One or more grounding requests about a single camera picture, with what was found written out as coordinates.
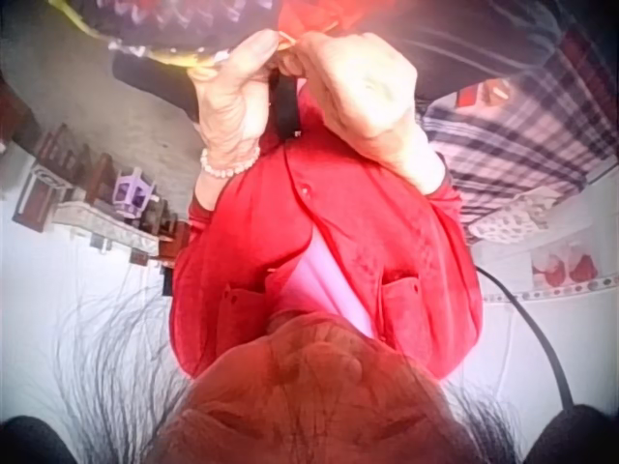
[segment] plaid fabric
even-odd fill
[[[616,87],[595,61],[578,59],[589,48],[568,34],[543,68],[510,79],[513,96],[501,106],[428,109],[422,125],[464,200],[465,227],[539,186],[574,195],[587,173],[617,156],[616,106],[613,118],[608,104]]]

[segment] black cable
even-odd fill
[[[561,366],[561,362],[559,361],[559,357],[557,356],[554,348],[550,344],[550,341],[546,338],[540,326],[535,322],[535,320],[531,317],[531,315],[522,307],[522,304],[516,299],[516,297],[510,292],[503,283],[499,279],[497,279],[494,275],[484,271],[480,267],[476,267],[477,271],[490,279],[497,287],[501,289],[501,291],[505,294],[507,299],[510,301],[512,305],[516,308],[516,311],[522,316],[524,322],[531,328],[535,337],[538,338],[542,348],[545,351],[545,355],[548,357],[548,361],[550,362],[550,367],[552,368],[552,373],[554,374],[554,378],[557,382],[557,387],[559,388],[559,395],[561,396],[561,404],[564,410],[568,410],[574,407],[574,400],[572,398],[572,392],[570,391],[570,385],[568,384],[568,379],[565,376],[565,371]]]
[[[610,171],[614,171],[617,166],[619,166],[619,162],[615,162],[612,166],[610,166],[606,171],[604,171],[602,174],[600,174],[598,177],[596,177],[593,181],[591,181],[589,183],[589,186],[593,186],[594,184],[596,184],[598,181],[600,181],[601,178],[606,177],[606,174],[608,174]]]

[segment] red shirt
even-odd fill
[[[458,194],[446,182],[421,195],[361,159],[300,103],[300,138],[263,149],[226,186],[212,215],[192,204],[196,227],[176,263],[170,320],[181,367],[195,377],[266,333],[315,225],[378,338],[445,377],[482,325]]]

